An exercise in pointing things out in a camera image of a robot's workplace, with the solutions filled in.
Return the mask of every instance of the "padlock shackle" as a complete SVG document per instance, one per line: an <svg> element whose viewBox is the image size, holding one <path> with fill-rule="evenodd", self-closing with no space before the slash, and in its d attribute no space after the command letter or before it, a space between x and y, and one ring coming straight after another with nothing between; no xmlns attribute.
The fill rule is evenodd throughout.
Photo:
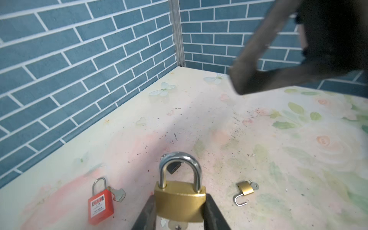
<svg viewBox="0 0 368 230"><path fill-rule="evenodd" d="M188 163L190 167L193 169L194 173L194 182L193 182L193 190L196 193L199 193L202 188L202 169L199 165L199 162L191 155L185 152L172 152L164 156L159 165L160 172L160 182L159 187L166 187L166 168L169 164L174 162L183 162Z"/></svg>
<svg viewBox="0 0 368 230"><path fill-rule="evenodd" d="M98 178L97 180L95 180L94 181L94 183L93 183L93 185L92 185L92 196L94 196L95 195L95 184L97 183L97 181L99 181L99 180L103 180L103 184L105 185L105 189L104 190L106 190L107 189L107 186L106 186L106 179L104 178L104 177L100 177L100 178Z"/></svg>

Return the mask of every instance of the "blue brick wall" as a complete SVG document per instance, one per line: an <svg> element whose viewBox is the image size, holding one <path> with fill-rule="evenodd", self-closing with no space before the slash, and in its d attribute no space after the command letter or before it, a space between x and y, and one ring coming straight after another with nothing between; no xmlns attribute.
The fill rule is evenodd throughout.
<svg viewBox="0 0 368 230"><path fill-rule="evenodd" d="M179 0L186 67L227 74L272 3L273 0ZM259 70L295 66L303 61L293 17L259 59ZM366 74L352 71L302 86L368 97L367 83Z"/></svg>
<svg viewBox="0 0 368 230"><path fill-rule="evenodd" d="M0 188L176 66L167 0L4 0Z"/></svg>

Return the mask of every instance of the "white label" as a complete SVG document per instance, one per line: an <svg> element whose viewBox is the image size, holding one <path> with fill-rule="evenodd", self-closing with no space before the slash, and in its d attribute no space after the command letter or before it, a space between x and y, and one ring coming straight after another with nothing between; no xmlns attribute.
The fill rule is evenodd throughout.
<svg viewBox="0 0 368 230"><path fill-rule="evenodd" d="M106 209L105 194L91 201L91 218Z"/></svg>

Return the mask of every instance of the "red padlock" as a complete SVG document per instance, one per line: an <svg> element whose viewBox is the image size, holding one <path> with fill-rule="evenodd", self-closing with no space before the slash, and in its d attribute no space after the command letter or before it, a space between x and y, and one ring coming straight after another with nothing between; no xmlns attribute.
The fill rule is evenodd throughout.
<svg viewBox="0 0 368 230"><path fill-rule="evenodd" d="M95 184L103 180L105 190L95 195ZM92 197L88 200L88 222L97 225L109 216L114 214L112 195L106 187L105 178L98 178L92 185Z"/></svg>

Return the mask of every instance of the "small gold padlock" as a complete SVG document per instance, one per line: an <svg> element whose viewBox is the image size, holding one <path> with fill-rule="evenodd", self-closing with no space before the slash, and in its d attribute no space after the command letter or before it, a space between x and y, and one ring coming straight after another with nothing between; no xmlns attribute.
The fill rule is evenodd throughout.
<svg viewBox="0 0 368 230"><path fill-rule="evenodd" d="M241 196L245 196L245 195L248 195L248 194L251 194L251 193L254 193L254 190L253 190L252 186L249 184L249 182L247 182L247 181L239 182L237 185L238 185L238 188L241 191L241 194L239 194L236 197L234 197L234 202L238 206L246 205L248 202L245 202L245 203L242 203L242 204L238 204L238 202L236 202L236 198L241 197Z"/></svg>
<svg viewBox="0 0 368 230"><path fill-rule="evenodd" d="M174 162L188 163L194 172L194 183L166 181L166 167ZM198 161L184 152L167 154L160 161L160 182L155 186L157 215L179 222L202 222L206 188Z"/></svg>

